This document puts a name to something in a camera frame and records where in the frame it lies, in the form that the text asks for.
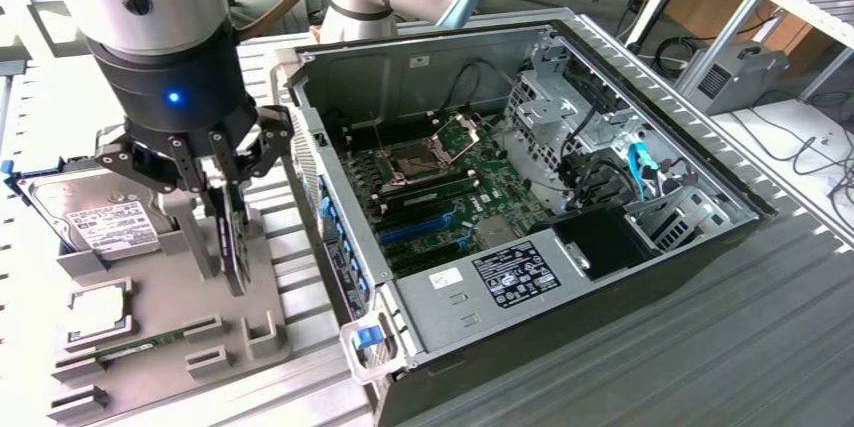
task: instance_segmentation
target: hard drive label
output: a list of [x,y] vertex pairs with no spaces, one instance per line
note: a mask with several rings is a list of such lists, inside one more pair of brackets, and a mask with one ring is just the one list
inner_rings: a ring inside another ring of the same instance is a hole
[[158,242],[140,202],[71,212],[67,217],[96,254]]
[[531,242],[523,242],[473,262],[495,303],[505,309],[561,286]]

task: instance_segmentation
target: green circuit board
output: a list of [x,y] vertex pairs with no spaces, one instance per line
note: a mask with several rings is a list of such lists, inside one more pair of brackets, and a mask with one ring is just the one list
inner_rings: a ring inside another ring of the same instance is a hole
[[[443,124],[437,139],[446,159],[457,157],[451,163],[435,155],[430,137],[344,156],[356,197],[399,276],[525,236],[553,215],[499,158],[501,148],[482,127],[453,115]],[[497,224],[501,231],[490,237],[485,230]]]

